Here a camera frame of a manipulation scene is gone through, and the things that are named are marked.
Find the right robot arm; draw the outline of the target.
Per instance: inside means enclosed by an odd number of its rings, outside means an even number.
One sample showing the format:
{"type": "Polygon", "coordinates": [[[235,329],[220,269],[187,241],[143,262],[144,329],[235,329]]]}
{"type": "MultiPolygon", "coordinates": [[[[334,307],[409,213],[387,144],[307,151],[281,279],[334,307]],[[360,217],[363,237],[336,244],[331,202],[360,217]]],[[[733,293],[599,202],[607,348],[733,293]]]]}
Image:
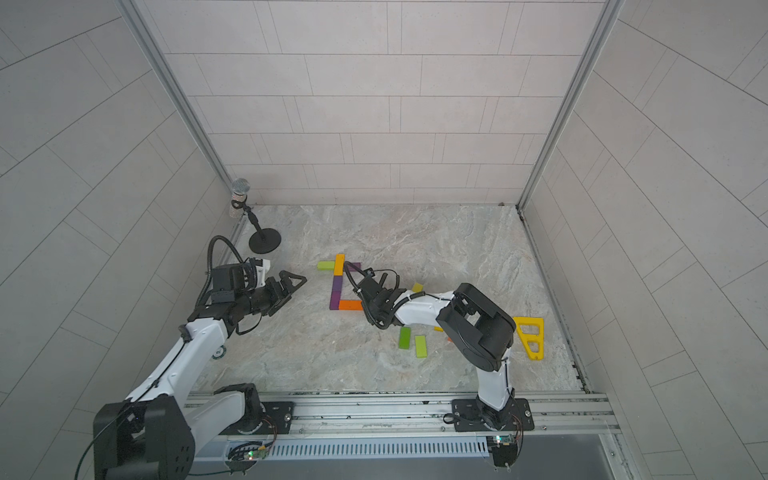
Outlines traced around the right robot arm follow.
{"type": "Polygon", "coordinates": [[[387,288],[365,272],[352,285],[366,320],[380,330],[411,325],[441,328],[477,369],[479,418],[492,430],[511,425],[514,389],[507,362],[516,323],[501,307],[469,283],[432,294],[399,286],[387,288]]]}

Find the orange block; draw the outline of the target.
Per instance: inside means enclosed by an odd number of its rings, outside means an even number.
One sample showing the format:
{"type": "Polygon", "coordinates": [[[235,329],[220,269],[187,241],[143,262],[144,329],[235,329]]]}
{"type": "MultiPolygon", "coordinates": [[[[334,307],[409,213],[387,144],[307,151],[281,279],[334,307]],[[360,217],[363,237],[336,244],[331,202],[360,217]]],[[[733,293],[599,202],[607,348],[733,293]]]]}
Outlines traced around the orange block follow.
{"type": "Polygon", "coordinates": [[[362,311],[362,302],[360,300],[340,300],[338,309],[342,311],[362,311]]]}

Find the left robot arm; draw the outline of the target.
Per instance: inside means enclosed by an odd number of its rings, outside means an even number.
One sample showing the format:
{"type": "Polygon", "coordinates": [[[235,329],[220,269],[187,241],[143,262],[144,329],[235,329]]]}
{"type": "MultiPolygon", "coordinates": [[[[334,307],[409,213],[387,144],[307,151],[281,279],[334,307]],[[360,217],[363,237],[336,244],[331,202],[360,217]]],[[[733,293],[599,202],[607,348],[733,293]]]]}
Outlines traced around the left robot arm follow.
{"type": "Polygon", "coordinates": [[[93,422],[97,479],[184,479],[196,454],[220,433],[252,433],[266,422],[254,384],[217,390],[203,406],[183,408],[213,354],[247,316],[277,313],[306,277],[268,276],[265,260],[211,267],[180,338],[147,379],[125,400],[103,406],[93,422]]]}

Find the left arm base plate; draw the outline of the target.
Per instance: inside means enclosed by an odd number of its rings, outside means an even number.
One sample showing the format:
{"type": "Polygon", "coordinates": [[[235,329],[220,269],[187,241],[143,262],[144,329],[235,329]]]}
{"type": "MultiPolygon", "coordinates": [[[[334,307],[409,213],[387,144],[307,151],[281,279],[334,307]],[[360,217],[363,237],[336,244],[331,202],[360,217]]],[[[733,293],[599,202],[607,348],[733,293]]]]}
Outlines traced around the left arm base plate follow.
{"type": "Polygon", "coordinates": [[[222,435],[286,435],[290,433],[295,403],[289,401],[263,402],[262,417],[245,426],[230,425],[222,435]]]}

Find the amber yellow long block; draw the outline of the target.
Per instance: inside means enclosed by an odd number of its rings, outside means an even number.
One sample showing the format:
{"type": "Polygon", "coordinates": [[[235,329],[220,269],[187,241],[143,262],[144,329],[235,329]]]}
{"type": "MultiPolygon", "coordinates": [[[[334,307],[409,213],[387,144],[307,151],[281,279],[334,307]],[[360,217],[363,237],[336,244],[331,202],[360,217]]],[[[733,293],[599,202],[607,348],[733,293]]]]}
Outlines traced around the amber yellow long block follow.
{"type": "Polygon", "coordinates": [[[345,255],[337,254],[334,262],[334,275],[342,276],[344,274],[345,255]]]}

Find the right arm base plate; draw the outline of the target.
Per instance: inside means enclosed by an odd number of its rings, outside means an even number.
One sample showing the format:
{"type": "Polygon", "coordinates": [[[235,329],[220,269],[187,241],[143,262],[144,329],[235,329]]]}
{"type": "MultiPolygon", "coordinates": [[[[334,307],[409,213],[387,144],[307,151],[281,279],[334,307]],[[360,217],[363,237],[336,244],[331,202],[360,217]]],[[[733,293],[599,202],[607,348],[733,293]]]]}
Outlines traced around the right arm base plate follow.
{"type": "Polygon", "coordinates": [[[450,414],[457,432],[523,432],[535,429],[532,410],[524,398],[510,397],[497,411],[474,399],[454,399],[450,414]]]}

